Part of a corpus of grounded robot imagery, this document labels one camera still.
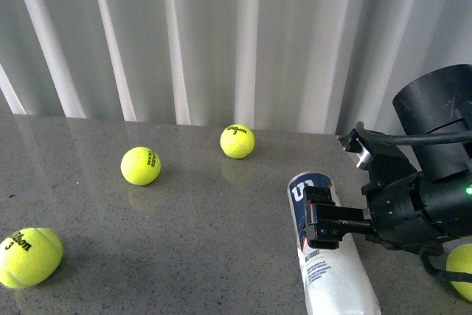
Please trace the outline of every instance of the white curtain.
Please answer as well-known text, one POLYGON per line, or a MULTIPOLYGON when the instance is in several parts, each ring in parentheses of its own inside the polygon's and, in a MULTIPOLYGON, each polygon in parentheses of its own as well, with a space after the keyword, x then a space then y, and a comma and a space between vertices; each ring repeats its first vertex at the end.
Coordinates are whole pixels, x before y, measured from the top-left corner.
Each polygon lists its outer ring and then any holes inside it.
POLYGON ((472 63, 472 0, 0 0, 0 112, 401 133, 392 98, 472 63))

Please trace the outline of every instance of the black cable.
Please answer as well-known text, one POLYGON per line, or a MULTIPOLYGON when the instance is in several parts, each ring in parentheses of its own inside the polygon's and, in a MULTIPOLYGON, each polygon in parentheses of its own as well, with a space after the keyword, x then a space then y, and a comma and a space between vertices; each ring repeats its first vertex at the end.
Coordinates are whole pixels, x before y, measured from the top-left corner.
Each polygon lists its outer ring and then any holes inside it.
POLYGON ((472 142, 472 131, 459 131, 451 133, 418 134, 411 136, 390 136, 375 133, 364 128, 362 121, 357 122, 355 130, 359 136, 368 142, 388 145, 432 145, 472 142))
POLYGON ((424 246, 420 251, 421 263, 426 273, 432 277, 436 277, 446 282, 467 282, 472 283, 472 274, 464 272, 450 272, 442 269, 436 269, 429 261, 429 256, 440 256, 442 252, 438 252, 435 246, 424 246))

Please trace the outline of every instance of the yellow tennis ball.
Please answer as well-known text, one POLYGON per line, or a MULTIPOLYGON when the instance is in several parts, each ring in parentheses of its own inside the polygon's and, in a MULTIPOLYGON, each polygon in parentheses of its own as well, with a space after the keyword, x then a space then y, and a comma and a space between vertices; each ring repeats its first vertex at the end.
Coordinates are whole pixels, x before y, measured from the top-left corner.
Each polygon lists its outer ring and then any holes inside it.
MULTIPOLYGON (((446 271, 472 274, 472 243, 458 246, 448 256, 446 271)), ((452 286, 467 300, 472 302, 472 283, 451 282, 452 286)))
POLYGON ((220 137, 221 149, 233 159, 242 159, 254 149, 254 134, 245 125, 230 125, 220 137))
POLYGON ((160 171, 161 161, 150 148, 133 148, 123 156, 121 161, 121 172, 130 184, 139 186, 150 184, 160 171))
POLYGON ((27 228, 0 243, 0 282, 20 289, 44 281, 59 266, 62 244, 44 228, 27 228))

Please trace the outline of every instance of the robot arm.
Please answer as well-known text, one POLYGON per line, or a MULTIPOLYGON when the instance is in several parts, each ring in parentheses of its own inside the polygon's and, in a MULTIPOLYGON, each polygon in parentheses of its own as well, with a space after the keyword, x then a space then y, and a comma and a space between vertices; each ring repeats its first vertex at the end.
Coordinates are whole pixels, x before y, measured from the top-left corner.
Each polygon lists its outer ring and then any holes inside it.
POLYGON ((472 235, 472 66, 420 77, 393 104, 405 136, 367 131, 360 122, 339 137, 369 173, 361 189, 367 208, 336 207, 329 191, 305 189, 305 231, 320 249, 337 248, 348 232, 365 234, 386 249, 419 254, 428 271, 428 256, 441 255, 443 243, 472 235), (422 171, 397 145, 413 146, 422 171))

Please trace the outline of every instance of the gray countertop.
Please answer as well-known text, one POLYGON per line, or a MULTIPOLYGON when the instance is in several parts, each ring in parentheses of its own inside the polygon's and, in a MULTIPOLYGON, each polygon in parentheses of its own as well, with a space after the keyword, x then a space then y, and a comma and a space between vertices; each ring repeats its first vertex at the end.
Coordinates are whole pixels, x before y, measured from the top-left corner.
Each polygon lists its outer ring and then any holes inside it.
MULTIPOLYGON (((0 288, 0 314, 306 314, 287 183, 324 173, 344 206, 364 207, 367 173, 333 136, 255 131, 253 153, 232 160, 221 131, 0 115, 0 237, 42 226, 64 247, 40 285, 0 288), (119 170, 138 145, 162 161, 146 187, 119 170)), ((417 255, 355 241, 383 315, 472 314, 417 255)))

